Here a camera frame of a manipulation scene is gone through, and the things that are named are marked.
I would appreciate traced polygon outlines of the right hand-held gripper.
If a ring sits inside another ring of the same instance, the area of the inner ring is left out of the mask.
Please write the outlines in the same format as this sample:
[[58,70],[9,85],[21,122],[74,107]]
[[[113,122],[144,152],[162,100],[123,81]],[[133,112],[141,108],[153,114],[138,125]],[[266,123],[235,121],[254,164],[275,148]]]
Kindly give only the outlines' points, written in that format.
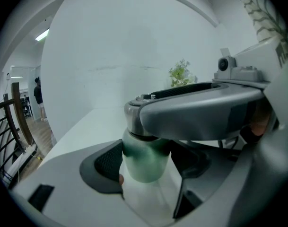
[[[282,41],[271,37],[218,60],[215,81],[270,83],[287,61]],[[224,140],[237,136],[264,98],[260,89],[205,82],[150,94],[139,118],[151,135],[168,140]]]

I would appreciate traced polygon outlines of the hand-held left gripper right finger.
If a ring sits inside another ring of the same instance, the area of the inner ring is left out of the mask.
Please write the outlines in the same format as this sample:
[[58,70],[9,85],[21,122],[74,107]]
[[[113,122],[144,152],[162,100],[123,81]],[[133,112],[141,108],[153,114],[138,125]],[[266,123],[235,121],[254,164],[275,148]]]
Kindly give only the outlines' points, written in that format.
[[173,219],[198,208],[222,185],[238,160],[240,151],[212,146],[183,146],[171,142],[171,159],[182,177]]

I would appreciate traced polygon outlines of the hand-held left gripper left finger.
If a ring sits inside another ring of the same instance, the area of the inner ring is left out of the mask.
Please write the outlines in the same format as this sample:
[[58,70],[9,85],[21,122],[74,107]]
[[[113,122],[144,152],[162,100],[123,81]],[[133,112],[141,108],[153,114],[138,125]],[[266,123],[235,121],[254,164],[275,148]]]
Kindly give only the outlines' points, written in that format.
[[37,227],[144,227],[119,184],[122,141],[54,157],[21,181],[12,197]]

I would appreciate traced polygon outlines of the green translucent bottle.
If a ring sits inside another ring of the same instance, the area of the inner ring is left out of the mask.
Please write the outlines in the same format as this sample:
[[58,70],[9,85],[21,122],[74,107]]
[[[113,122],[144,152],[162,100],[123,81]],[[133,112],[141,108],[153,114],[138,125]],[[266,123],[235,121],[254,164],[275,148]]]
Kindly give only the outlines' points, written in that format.
[[169,143],[165,139],[139,138],[125,130],[122,135],[122,152],[130,176],[141,183],[158,180],[168,162]]

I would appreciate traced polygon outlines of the small round metal object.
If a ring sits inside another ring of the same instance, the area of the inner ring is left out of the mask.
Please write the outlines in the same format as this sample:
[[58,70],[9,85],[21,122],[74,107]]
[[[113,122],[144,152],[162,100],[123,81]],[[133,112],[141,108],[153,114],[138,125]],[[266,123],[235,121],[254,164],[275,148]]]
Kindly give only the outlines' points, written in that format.
[[128,132],[141,141],[154,141],[158,139],[158,137],[151,135],[143,128],[139,118],[140,107],[154,100],[155,97],[153,94],[141,94],[127,102],[124,106]]

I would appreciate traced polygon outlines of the person's right hand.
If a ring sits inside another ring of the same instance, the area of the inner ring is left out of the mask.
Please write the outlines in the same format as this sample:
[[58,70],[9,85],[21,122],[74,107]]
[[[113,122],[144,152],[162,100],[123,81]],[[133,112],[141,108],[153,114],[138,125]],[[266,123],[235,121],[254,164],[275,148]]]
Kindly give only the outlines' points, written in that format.
[[272,107],[269,103],[259,103],[257,105],[249,123],[249,127],[254,135],[261,136],[265,133],[271,117],[271,112]]

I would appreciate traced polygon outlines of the small potted flower plant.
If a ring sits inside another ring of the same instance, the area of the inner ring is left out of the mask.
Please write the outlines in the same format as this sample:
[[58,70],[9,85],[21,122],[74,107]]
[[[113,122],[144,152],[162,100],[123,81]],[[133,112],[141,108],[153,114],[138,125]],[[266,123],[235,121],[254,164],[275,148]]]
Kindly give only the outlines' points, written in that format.
[[169,70],[171,87],[181,87],[197,83],[198,78],[189,71],[188,66],[190,66],[190,62],[182,58]]

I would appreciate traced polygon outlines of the white railing base plinth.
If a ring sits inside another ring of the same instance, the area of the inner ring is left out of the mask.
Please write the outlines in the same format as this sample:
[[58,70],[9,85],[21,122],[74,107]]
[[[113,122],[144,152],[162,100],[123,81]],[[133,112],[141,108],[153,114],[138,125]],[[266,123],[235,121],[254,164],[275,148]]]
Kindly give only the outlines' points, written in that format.
[[28,163],[30,159],[33,158],[37,150],[37,145],[33,144],[32,146],[28,146],[26,148],[25,153],[22,153],[17,160],[11,165],[8,169],[7,173],[14,177],[15,174],[22,171],[22,168]]

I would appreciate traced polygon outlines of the black office chair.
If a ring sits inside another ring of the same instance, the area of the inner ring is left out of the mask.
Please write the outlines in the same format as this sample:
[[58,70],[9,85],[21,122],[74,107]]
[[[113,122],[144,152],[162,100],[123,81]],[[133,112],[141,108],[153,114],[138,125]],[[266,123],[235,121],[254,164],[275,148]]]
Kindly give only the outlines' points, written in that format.
[[24,116],[27,117],[31,117],[32,116],[32,112],[31,112],[31,108],[30,108],[30,104],[27,100],[27,98],[23,97],[20,99],[21,104],[22,104],[22,112],[24,114]]

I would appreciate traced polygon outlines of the dark wooden railing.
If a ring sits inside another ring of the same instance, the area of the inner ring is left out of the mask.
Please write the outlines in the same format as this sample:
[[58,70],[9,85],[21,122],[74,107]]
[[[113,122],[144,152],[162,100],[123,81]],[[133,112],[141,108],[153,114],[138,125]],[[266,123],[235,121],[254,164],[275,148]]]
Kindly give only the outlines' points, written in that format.
[[5,93],[0,102],[0,180],[8,189],[19,182],[21,173],[12,177],[7,173],[8,169],[28,146],[36,144],[22,112],[18,90],[19,84],[13,83],[11,98]]

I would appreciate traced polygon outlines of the person's striped shirt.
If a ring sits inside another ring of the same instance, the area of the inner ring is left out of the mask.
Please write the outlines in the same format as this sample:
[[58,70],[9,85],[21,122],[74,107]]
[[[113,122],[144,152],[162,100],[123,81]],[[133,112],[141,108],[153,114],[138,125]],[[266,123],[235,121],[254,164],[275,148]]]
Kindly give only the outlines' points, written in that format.
[[241,0],[259,42],[277,37],[282,48],[288,54],[288,27],[279,11],[270,0]]

